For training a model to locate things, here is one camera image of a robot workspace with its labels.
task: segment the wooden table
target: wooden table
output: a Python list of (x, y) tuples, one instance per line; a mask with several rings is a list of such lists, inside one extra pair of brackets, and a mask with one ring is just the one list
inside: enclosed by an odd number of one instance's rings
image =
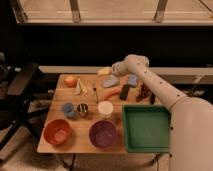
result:
[[(70, 138), (62, 145), (52, 146), (47, 143), (43, 137), (43, 132), (38, 145), (37, 151), (39, 153), (127, 153), (124, 145), (123, 138), (123, 126), (122, 126), (122, 105), (125, 104), (149, 104), (149, 98), (143, 99), (141, 102), (136, 102), (136, 97), (141, 86), (139, 81), (136, 88), (130, 88), (128, 97), (126, 101), (120, 100), (119, 96), (112, 96), (108, 100), (112, 102), (114, 106), (114, 111), (111, 120), (116, 124), (119, 131), (119, 141), (118, 143), (108, 149), (98, 149), (94, 147), (89, 140), (89, 129), (93, 123), (100, 120), (100, 116), (97, 110), (97, 104), (95, 101), (95, 95), (93, 91), (92, 84), (95, 83), (97, 87), (97, 93), (99, 99), (102, 99), (107, 92), (116, 88), (106, 88), (104, 89), (101, 85), (102, 80), (106, 79), (108, 76), (97, 76), (92, 74), (72, 74), (76, 77), (80, 77), (82, 82), (86, 85), (88, 93), (81, 93), (76, 95), (75, 88), (68, 88), (64, 83), (64, 78), (69, 74), (61, 74), (58, 80), (57, 88), (55, 90), (54, 98), (52, 100), (49, 112), (47, 114), (45, 126), (55, 119), (65, 119), (69, 122), (72, 128), (72, 135)], [(127, 82), (127, 76), (120, 78), (120, 85), (122, 86)], [(64, 103), (71, 102), (74, 104), (75, 108), (80, 103), (86, 103), (89, 106), (89, 114), (86, 118), (80, 118), (76, 115), (75, 118), (69, 119), (64, 116), (61, 111), (61, 106)]]

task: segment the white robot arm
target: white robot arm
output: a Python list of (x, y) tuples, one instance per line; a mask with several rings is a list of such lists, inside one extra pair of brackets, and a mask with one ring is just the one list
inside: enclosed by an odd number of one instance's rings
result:
[(213, 106), (186, 94), (148, 68), (145, 56), (128, 55), (112, 65), (115, 76), (137, 75), (171, 113), (170, 171), (213, 170)]

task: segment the green plastic tray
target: green plastic tray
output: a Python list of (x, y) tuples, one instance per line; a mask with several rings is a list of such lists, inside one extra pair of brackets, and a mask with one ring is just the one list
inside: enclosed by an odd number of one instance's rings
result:
[(125, 105), (122, 118), (128, 152), (169, 151), (170, 113), (165, 107)]

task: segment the white cup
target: white cup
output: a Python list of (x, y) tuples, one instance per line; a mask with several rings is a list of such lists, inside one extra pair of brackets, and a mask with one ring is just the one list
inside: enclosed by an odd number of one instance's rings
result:
[(98, 103), (98, 112), (102, 119), (111, 118), (113, 112), (113, 105), (109, 101), (102, 101)]

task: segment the orange bowl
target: orange bowl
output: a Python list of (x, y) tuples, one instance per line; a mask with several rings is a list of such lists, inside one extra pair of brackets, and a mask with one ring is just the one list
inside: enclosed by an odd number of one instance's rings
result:
[(52, 145), (64, 143), (70, 134), (71, 127), (69, 123), (63, 119), (51, 121), (44, 129), (44, 139)]

